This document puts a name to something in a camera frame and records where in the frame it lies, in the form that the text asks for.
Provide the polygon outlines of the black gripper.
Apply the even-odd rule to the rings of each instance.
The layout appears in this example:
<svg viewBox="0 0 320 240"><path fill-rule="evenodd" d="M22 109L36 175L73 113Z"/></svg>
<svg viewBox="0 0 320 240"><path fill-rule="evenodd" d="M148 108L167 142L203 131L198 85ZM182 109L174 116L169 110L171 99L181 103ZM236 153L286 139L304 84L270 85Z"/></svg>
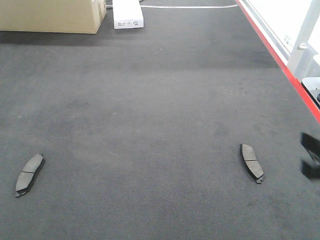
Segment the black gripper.
<svg viewBox="0 0 320 240"><path fill-rule="evenodd" d="M307 161L301 161L301 172L308 179L320 178L320 140L312 135L301 132L300 144L309 154L313 161L313 164L309 164Z"/></svg>

